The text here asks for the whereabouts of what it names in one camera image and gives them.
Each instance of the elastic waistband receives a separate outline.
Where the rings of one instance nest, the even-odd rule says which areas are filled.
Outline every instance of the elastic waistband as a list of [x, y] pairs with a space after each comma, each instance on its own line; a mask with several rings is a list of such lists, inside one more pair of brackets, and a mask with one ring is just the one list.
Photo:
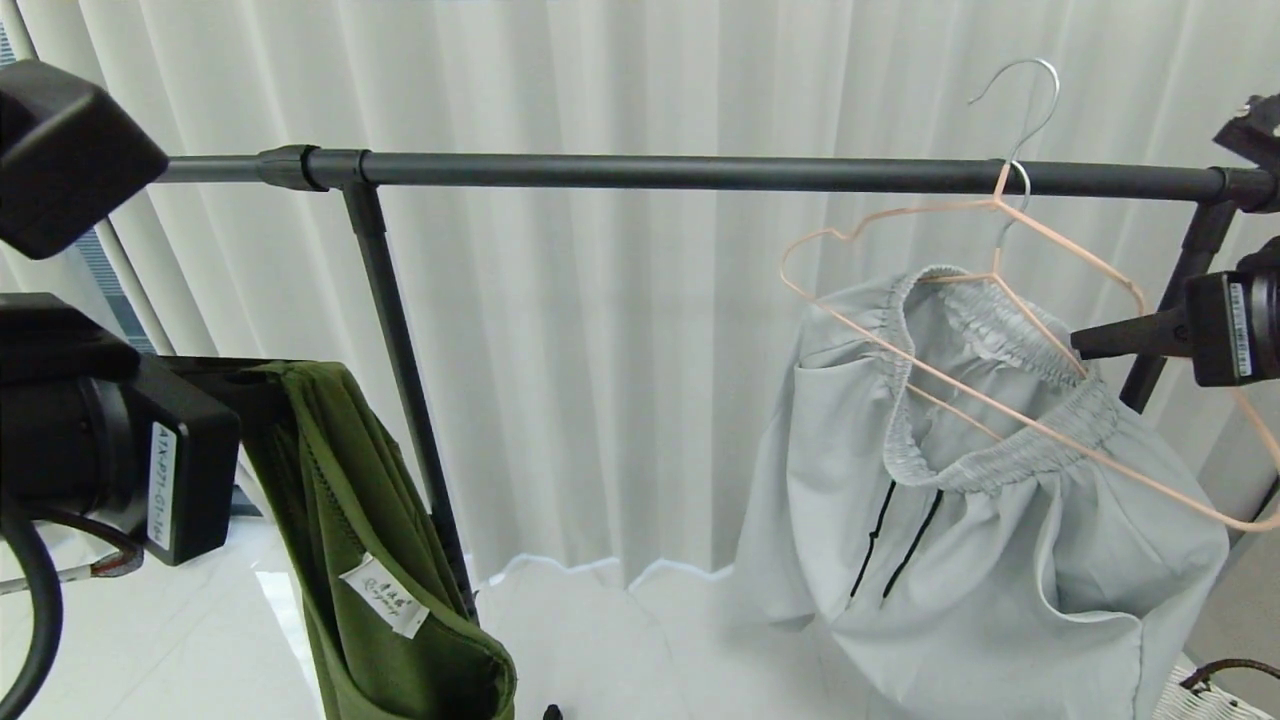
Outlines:
[[[920, 281], [969, 274], [952, 265], [933, 265], [899, 278], [888, 295], [883, 315], [883, 340], [915, 357], [916, 348], [906, 325], [908, 295]], [[1093, 364], [1080, 377], [1075, 365], [1032, 324], [995, 283], [938, 283], [928, 286], [941, 301], [951, 325], [986, 356], [1018, 368], [1065, 391], [1062, 401], [1041, 418], [1033, 418], [1082, 446], [1096, 450], [1116, 432], [1119, 400], [1111, 395]], [[1056, 318], [1027, 304], [1064, 345], [1069, 331]], [[913, 364], [884, 352], [892, 363], [891, 387], [896, 396], [884, 438], [884, 466], [901, 484], [956, 492], [986, 492], [1039, 473], [1052, 473], [1084, 457], [1041, 430], [1023, 427], [1004, 441], [970, 454], [934, 473], [911, 436], [906, 383]]]

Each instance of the white marble floor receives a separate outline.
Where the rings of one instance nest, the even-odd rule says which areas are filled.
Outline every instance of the white marble floor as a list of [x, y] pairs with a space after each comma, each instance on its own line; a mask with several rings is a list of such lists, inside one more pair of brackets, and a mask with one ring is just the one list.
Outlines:
[[[50, 537], [60, 566], [95, 548]], [[237, 520], [227, 547], [182, 568], [148, 561], [65, 585], [63, 647], [26, 717], [320, 717], [311, 659], [271, 525]], [[0, 557], [0, 577], [13, 577]], [[616, 566], [517, 561], [477, 605], [520, 673], [521, 720], [549, 702], [576, 719], [860, 717], [856, 674], [812, 630], [733, 628], [728, 591], [658, 568], [627, 592]], [[29, 637], [26, 593], [0, 597], [0, 687]]]

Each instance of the curtain fold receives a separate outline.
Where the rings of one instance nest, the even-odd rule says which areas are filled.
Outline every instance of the curtain fold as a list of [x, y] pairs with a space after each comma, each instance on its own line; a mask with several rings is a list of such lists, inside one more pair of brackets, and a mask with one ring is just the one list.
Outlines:
[[[1059, 110], [1024, 159], [1240, 164], [1211, 137], [1272, 92], [1270, 0], [959, 3], [18, 3], [41, 59], [110, 92], [173, 155], [310, 142], [431, 152], [995, 158], [1042, 55]], [[1046, 83], [1034, 85], [1038, 117]], [[476, 570], [732, 552], [795, 332], [783, 246], [929, 199], [851, 193], [383, 188], [451, 495]], [[1034, 199], [1029, 213], [1158, 299], [1192, 208]], [[404, 446], [358, 249], [334, 193], [156, 186], [111, 218], [175, 351], [338, 360]], [[1275, 234], [1242, 217], [1221, 265]], [[794, 272], [832, 291], [989, 261], [982, 213], [879, 223]], [[1073, 327], [1133, 314], [1029, 231], [1006, 277]], [[1125, 361], [1108, 361], [1123, 378]], [[1188, 407], [1194, 407], [1189, 413]], [[1151, 415], [1193, 469], [1233, 410], [1172, 364]], [[1247, 505], [1265, 468], [1204, 478]]]

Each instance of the black drawstring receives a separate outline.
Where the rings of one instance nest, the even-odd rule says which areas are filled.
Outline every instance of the black drawstring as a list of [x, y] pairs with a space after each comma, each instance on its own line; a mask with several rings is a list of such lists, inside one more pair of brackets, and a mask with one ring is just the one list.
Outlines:
[[916, 530], [915, 539], [911, 541], [911, 547], [906, 548], [906, 556], [902, 557], [902, 562], [900, 562], [897, 569], [893, 570], [893, 574], [890, 575], [888, 584], [884, 585], [884, 594], [881, 596], [882, 598], [888, 597], [888, 592], [893, 589], [893, 583], [897, 582], [897, 577], [902, 574], [902, 570], [906, 569], [906, 564], [911, 560], [911, 556], [915, 555], [915, 548], [920, 547], [920, 538], [924, 537], [924, 530], [929, 529], [929, 523], [933, 521], [933, 516], [938, 514], [940, 505], [942, 505], [942, 491], [933, 493], [933, 505], [929, 506], [929, 512], [924, 516], [924, 523], [920, 525], [920, 529]]
[[888, 501], [893, 500], [893, 488], [896, 487], [896, 482], [888, 482], [888, 492], [884, 493], [884, 505], [881, 505], [879, 518], [876, 519], [876, 529], [872, 530], [870, 541], [867, 543], [867, 557], [863, 557], [863, 569], [858, 571], [858, 580], [854, 582], [854, 589], [849, 591], [849, 597], [854, 597], [854, 594], [858, 593], [858, 585], [863, 584], [863, 575], [867, 574], [867, 566], [870, 565], [872, 552], [876, 550], [876, 538], [879, 537], [881, 528], [884, 527], [884, 515], [888, 512]]

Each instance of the gray fabric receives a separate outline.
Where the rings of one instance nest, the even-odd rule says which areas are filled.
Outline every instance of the gray fabric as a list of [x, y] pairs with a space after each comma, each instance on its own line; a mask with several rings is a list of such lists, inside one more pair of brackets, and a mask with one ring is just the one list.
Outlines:
[[[826, 302], [1207, 502], [1172, 448], [1094, 369], [1082, 379], [997, 287], [918, 283], [963, 273], [927, 268]], [[1036, 311], [1065, 341], [1062, 324]], [[909, 378], [1005, 439], [906, 392]], [[822, 615], [878, 691], [876, 719], [1151, 717], [1226, 559], [1220, 524], [959, 395], [818, 307], [804, 316], [753, 483], [733, 573], [751, 615]], [[884, 597], [937, 491], [937, 515]]]

